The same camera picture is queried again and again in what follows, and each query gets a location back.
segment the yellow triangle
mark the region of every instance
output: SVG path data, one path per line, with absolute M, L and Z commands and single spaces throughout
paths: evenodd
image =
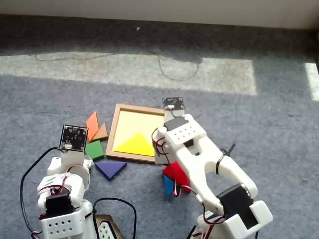
M 149 143 L 141 133 L 136 134 L 128 141 L 117 147 L 114 151 L 151 157 L 155 156 L 153 147 L 149 145 Z

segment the red piece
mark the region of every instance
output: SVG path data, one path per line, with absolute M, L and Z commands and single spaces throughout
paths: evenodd
M 188 177 L 186 176 L 185 172 L 182 170 L 180 165 L 177 162 L 171 163 L 170 166 L 168 165 L 164 171 L 163 174 L 166 175 L 168 178 L 170 178 L 172 181 L 174 181 L 174 174 L 176 183 L 180 186 L 188 186 L 190 187 Z M 190 193 L 190 190 L 187 188 L 183 188 L 183 190 L 187 193 Z

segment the purple triangle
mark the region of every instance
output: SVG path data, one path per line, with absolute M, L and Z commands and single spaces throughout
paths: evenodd
M 95 165 L 108 179 L 111 180 L 127 165 L 127 162 L 97 162 Z

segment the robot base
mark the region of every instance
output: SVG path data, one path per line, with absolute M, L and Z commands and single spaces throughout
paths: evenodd
M 269 211 L 268 207 L 264 203 L 264 201 L 257 201 L 254 202 L 250 209 L 254 214 L 258 224 L 247 229 L 244 225 L 243 221 L 241 220 L 238 214 L 232 216 L 231 218 L 227 219 L 222 224 L 217 224 L 214 226 L 213 230 L 210 234 L 210 239 L 243 239 L 247 236 L 256 233 L 259 231 L 263 226 L 273 221 L 273 215 Z M 205 217 L 208 218 L 212 216 L 212 212 L 206 212 Z M 197 218 L 197 228 L 196 230 L 201 232 L 208 231 L 209 224 L 207 224 L 204 219 L 203 215 Z

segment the blue piece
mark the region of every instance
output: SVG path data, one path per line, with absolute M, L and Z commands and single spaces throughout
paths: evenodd
M 166 175 L 163 175 L 163 176 L 164 176 L 165 198 L 169 199 L 171 195 L 173 194 L 174 182 Z
M 111 180 L 127 165 L 127 162 L 97 162 L 95 165 L 109 180 Z

